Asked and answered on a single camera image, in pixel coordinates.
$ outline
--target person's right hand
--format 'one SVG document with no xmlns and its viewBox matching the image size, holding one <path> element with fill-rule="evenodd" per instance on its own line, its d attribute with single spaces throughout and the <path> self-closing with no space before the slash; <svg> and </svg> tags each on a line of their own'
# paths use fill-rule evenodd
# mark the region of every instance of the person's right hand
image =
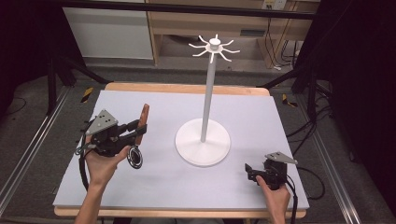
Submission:
<svg viewBox="0 0 396 224">
<path fill-rule="evenodd" d="M 256 176 L 257 183 L 259 183 L 264 193 L 265 203 L 268 211 L 271 214 L 272 223 L 285 223 L 285 214 L 288 209 L 290 193 L 285 185 L 281 185 L 277 190 L 271 190 L 265 180 L 261 176 Z"/>
</svg>

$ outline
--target gray carpet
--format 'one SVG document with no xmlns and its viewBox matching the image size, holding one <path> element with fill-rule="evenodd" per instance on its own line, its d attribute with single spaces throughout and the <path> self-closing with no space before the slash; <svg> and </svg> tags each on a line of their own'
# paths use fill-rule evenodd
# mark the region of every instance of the gray carpet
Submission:
<svg viewBox="0 0 396 224">
<path fill-rule="evenodd" d="M 163 83 L 190 83 L 205 84 L 206 73 L 202 71 L 180 71 L 162 69 L 128 69 L 128 68 L 101 68 L 93 67 L 92 71 L 98 75 L 117 81 L 132 82 L 163 82 Z M 218 85 L 241 85 L 256 86 L 272 80 L 275 75 L 242 72 L 217 72 L 216 84 Z M 53 213 L 52 202 L 55 198 L 53 193 L 62 180 L 64 171 L 70 162 L 81 136 L 80 130 L 84 127 L 84 121 L 92 114 L 98 93 L 105 86 L 97 84 L 89 78 L 77 74 L 78 83 L 70 90 L 63 110 L 50 129 L 46 140 L 35 155 L 22 182 L 12 197 L 2 218 L 22 217 L 41 220 L 42 223 L 50 223 L 50 220 L 67 220 L 56 217 Z M 3 117 L 0 122 L 0 152 L 3 157 L 0 163 L 2 169 L 0 186 L 3 186 L 12 173 L 23 151 L 38 129 L 47 109 L 47 86 L 44 77 L 25 83 L 18 88 L 17 96 L 25 99 L 27 105 L 12 115 Z M 285 129 L 285 133 L 291 133 L 306 123 L 301 106 L 292 107 L 282 104 L 282 93 L 290 93 L 290 81 L 282 83 L 279 87 L 271 90 L 271 95 L 276 99 L 276 106 Z M 88 87 L 94 87 L 94 91 L 87 103 L 80 102 L 81 97 Z M 9 109 L 18 108 L 19 99 L 14 100 Z M 318 109 L 326 106 L 325 99 L 318 100 Z M 300 140 L 305 132 L 293 136 L 290 141 Z M 361 164 L 350 162 L 347 145 L 340 135 L 335 120 L 325 116 L 318 122 L 317 131 L 323 138 L 326 148 L 332 157 L 342 177 L 348 193 L 356 206 L 362 223 L 396 223 L 395 217 L 388 210 L 381 195 L 376 190 L 370 177 Z M 290 143 L 294 150 L 299 142 Z M 309 200 L 310 208 L 306 217 L 298 220 L 298 223 L 345 223 L 343 213 L 334 197 L 326 173 L 318 158 L 316 147 L 312 137 L 296 154 L 299 166 L 307 168 L 320 176 L 325 184 L 326 193 L 319 200 Z M 318 180 L 311 174 L 300 171 L 304 188 L 307 195 L 318 196 L 321 186 Z"/>
</svg>

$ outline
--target black cable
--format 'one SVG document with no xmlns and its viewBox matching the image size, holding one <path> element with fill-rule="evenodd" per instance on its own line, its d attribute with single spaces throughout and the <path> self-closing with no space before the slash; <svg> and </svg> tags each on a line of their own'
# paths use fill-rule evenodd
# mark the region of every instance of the black cable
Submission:
<svg viewBox="0 0 396 224">
<path fill-rule="evenodd" d="M 309 132 L 306 134 L 305 138 L 303 139 L 303 141 L 301 141 L 300 145 L 297 146 L 297 148 L 293 151 L 292 155 L 295 156 L 295 154 L 300 150 L 301 146 L 303 145 L 303 143 L 306 141 L 306 139 L 308 139 L 308 137 L 311 135 L 311 133 L 313 133 L 315 131 L 315 129 L 317 128 L 317 124 L 314 123 L 311 126 L 311 129 L 309 130 Z"/>
<path fill-rule="evenodd" d="M 320 185 L 322 186 L 322 192 L 319 194 L 319 196 L 317 197 L 308 197 L 307 199 L 311 199 L 311 200 L 319 200 L 321 198 L 323 198 L 324 194 L 326 193 L 326 187 L 324 186 L 324 182 L 323 180 L 320 178 L 320 176 L 318 176 L 317 174 L 315 174 L 313 171 L 308 170 L 304 167 L 297 167 L 297 170 L 302 170 L 302 171 L 306 171 L 309 174 L 313 175 L 314 177 L 316 177 L 318 179 L 318 181 L 320 182 Z"/>
<path fill-rule="evenodd" d="M 21 110 L 26 106 L 26 104 L 27 104 L 27 103 L 26 103 L 26 100 L 23 99 L 23 98 L 21 98 L 21 97 L 14 97 L 14 99 L 23 100 L 23 105 L 22 105 L 20 108 L 18 108 L 17 110 L 15 110 L 15 111 L 6 113 L 5 116 L 12 115 L 12 114 L 15 114 L 15 113 L 21 111 Z"/>
<path fill-rule="evenodd" d="M 273 43 L 272 43 L 272 38 L 271 38 L 271 34 L 270 34 L 270 25 L 271 25 L 271 18 L 268 18 L 267 32 L 265 33 L 265 38 L 264 38 L 264 46 L 265 46 L 265 49 L 267 50 L 268 56 L 270 56 L 270 59 L 271 59 L 271 63 L 272 63 L 274 66 L 287 66 L 288 64 L 279 63 L 279 62 L 276 60 L 276 54 L 275 54 L 275 52 L 274 52 L 274 45 L 273 45 Z M 274 56 L 274 60 L 275 60 L 275 62 L 278 63 L 278 64 L 275 64 L 275 63 L 274 63 L 274 60 L 273 60 L 273 58 L 272 58 L 272 56 L 271 56 L 271 53 L 270 53 L 270 51 L 268 50 L 268 47 L 267 47 L 267 36 L 269 36 L 269 38 L 270 38 L 270 42 L 271 42 L 271 46 L 272 46 L 272 52 L 274 53 L 274 55 L 273 55 L 273 56 Z"/>
</svg>

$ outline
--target person's left hand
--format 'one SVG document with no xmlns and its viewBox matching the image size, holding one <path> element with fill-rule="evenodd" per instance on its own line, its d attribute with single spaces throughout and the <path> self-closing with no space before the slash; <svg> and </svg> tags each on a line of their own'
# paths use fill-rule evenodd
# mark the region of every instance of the person's left hand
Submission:
<svg viewBox="0 0 396 224">
<path fill-rule="evenodd" d="M 91 138 L 91 135 L 87 136 L 85 142 L 90 142 Z M 130 148 L 131 146 L 124 147 L 115 157 L 104 157 L 98 155 L 95 151 L 86 150 L 84 153 L 90 172 L 90 186 L 105 187 L 114 175 L 119 162 L 127 157 Z"/>
</svg>

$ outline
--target hand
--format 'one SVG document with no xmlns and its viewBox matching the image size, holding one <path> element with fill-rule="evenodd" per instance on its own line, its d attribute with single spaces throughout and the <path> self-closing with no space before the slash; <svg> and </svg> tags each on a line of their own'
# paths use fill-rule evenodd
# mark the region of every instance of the hand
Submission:
<svg viewBox="0 0 396 224">
<path fill-rule="evenodd" d="M 288 208 L 290 193 L 285 185 L 277 190 L 271 190 L 261 176 L 256 176 L 257 183 L 262 187 L 268 211 L 271 214 L 272 223 L 285 223 L 286 209 Z"/>
<path fill-rule="evenodd" d="M 91 138 L 91 135 L 87 136 L 85 142 L 89 143 Z M 100 203 L 107 183 L 114 175 L 119 162 L 124 160 L 128 155 L 128 150 L 130 148 L 130 146 L 124 147 L 115 157 L 99 156 L 95 151 L 92 151 L 93 149 L 84 152 L 91 180 L 87 195 L 79 209 L 75 223 L 96 223 Z"/>
<path fill-rule="evenodd" d="M 90 142 L 91 138 L 91 135 L 87 136 L 86 143 Z M 119 162 L 123 161 L 128 155 L 130 148 L 130 146 L 124 147 L 115 157 L 104 157 L 94 151 L 86 151 L 85 160 L 87 161 L 90 172 L 90 186 L 105 187 L 114 175 Z"/>
</svg>

